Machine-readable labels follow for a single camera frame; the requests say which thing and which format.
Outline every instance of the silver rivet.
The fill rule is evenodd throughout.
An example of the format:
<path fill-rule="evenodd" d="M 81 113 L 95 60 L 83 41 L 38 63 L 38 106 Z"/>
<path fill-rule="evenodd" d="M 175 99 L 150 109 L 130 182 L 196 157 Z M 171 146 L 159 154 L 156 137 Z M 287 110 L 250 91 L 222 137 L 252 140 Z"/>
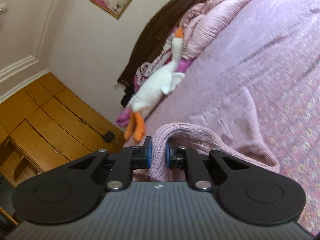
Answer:
<path fill-rule="evenodd" d="M 206 180 L 200 180 L 196 182 L 196 187 L 200 189 L 207 189 L 211 187 L 211 183 Z"/>
<path fill-rule="evenodd" d="M 119 180 L 112 180 L 108 182 L 107 186 L 111 189 L 120 189 L 123 186 L 123 183 Z"/>

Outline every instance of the lamp shade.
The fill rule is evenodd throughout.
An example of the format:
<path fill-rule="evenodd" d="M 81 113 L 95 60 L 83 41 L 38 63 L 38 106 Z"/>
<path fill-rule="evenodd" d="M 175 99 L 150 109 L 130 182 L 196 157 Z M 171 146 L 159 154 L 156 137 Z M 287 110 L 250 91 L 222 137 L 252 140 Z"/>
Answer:
<path fill-rule="evenodd" d="M 4 14 L 8 10 L 7 3 L 0 3 L 0 14 Z"/>

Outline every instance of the headboard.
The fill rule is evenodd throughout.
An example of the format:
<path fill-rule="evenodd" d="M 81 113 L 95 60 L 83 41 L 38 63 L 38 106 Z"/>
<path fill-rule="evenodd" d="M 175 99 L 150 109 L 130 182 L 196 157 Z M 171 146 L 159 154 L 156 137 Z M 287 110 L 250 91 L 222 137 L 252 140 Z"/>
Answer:
<path fill-rule="evenodd" d="M 138 67 L 144 62 L 152 62 L 162 50 L 166 38 L 177 26 L 184 13 L 194 4 L 206 0 L 171 0 L 149 21 L 136 42 L 129 63 L 118 79 L 118 83 L 128 87 Z"/>

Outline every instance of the purple bedspread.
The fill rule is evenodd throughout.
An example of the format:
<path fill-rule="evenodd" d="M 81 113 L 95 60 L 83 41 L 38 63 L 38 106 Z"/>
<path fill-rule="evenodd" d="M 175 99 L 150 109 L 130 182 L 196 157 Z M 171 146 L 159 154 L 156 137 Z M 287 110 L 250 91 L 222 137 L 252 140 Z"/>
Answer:
<path fill-rule="evenodd" d="M 306 192 L 299 222 L 315 234 L 320 230 L 319 59 L 320 0 L 253 0 L 150 115 L 147 135 L 164 124 L 214 112 L 224 98 L 247 87 L 280 173 Z"/>

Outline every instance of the bed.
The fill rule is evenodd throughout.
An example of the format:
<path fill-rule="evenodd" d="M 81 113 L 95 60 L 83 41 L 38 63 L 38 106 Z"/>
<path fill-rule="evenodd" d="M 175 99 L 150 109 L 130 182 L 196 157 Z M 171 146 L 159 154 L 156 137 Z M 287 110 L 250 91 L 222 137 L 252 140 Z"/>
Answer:
<path fill-rule="evenodd" d="M 163 39 L 181 15 L 171 20 L 161 36 L 155 24 L 161 19 L 166 22 L 164 14 L 176 9 L 177 3 L 173 0 L 155 16 L 157 23 L 151 20 L 147 25 L 129 61 L 133 67 L 124 71 L 120 83 L 132 84 L 137 67 L 160 52 Z M 257 108 L 264 142 L 280 162 L 280 173 L 306 192 L 299 223 L 312 234 L 320 229 L 319 23 L 320 0 L 251 1 L 191 63 L 181 84 L 146 120 L 150 136 L 170 122 L 210 128 L 214 120 L 208 114 L 246 87 Z M 148 46 L 142 44 L 147 37 L 158 41 L 137 57 Z M 202 116 L 205 123 L 199 121 Z"/>

